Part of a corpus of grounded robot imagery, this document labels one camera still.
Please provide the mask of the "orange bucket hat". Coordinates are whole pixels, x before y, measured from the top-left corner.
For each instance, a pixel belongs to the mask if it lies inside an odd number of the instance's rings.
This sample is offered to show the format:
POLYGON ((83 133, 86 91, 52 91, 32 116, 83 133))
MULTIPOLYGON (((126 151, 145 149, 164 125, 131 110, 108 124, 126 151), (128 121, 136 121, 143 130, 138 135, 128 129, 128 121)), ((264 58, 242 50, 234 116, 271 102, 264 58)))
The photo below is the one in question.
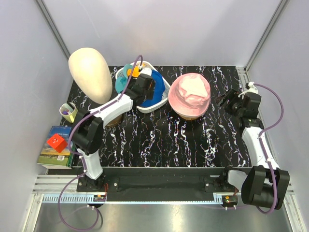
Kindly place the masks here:
POLYGON ((138 78, 139 74, 140 74, 140 70, 139 67, 134 67, 134 68, 128 68, 127 70, 127 76, 129 77, 130 75, 132 75, 132 78, 138 78))

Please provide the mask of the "pink bucket hat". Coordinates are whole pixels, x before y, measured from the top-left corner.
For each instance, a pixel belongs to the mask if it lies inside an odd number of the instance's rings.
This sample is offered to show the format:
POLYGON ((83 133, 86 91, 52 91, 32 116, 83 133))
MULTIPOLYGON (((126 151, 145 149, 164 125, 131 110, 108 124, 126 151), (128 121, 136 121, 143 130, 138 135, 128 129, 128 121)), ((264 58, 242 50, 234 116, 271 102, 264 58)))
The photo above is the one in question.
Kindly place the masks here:
POLYGON ((168 101, 177 114, 200 117, 205 114, 211 102, 210 84, 201 74, 183 74, 170 86, 168 101))

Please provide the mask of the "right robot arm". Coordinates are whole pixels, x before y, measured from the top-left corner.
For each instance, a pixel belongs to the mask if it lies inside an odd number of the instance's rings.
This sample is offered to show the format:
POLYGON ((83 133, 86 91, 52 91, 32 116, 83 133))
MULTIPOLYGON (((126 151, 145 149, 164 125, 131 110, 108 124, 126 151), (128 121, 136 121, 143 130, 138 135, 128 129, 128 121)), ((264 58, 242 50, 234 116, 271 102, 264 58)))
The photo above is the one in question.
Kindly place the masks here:
POLYGON ((290 175, 279 167, 267 145, 267 129, 257 117, 261 102, 257 88, 251 87, 244 92, 229 89, 216 102, 239 120, 241 137, 252 159, 252 168, 248 173, 226 168, 219 179, 220 188, 227 192, 236 188, 241 192, 244 204, 256 206, 263 214, 281 209, 290 175))

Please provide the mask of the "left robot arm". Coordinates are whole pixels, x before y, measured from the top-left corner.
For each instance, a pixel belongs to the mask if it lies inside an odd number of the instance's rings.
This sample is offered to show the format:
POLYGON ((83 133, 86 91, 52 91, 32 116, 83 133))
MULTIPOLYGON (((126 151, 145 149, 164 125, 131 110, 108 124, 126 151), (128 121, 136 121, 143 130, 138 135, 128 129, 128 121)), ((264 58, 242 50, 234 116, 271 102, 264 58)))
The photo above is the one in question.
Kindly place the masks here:
POLYGON ((123 91, 114 99, 93 111, 79 111, 70 132, 69 142, 76 146, 74 154, 82 160, 87 185, 93 191, 104 187, 103 168, 98 150, 102 144, 103 129, 118 116, 139 106, 154 96, 157 82, 147 74, 140 74, 135 81, 128 80, 123 91))

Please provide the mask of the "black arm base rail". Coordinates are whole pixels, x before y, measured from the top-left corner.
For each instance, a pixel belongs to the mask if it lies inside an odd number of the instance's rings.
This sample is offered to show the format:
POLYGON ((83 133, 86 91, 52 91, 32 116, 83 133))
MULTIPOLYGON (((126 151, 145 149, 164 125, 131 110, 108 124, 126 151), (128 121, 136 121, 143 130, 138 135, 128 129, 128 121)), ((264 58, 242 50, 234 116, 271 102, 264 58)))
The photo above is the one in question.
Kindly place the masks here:
POLYGON ((229 168, 104 167, 95 181, 81 177, 78 192, 107 190, 108 203, 220 203, 239 193, 227 182, 229 168))

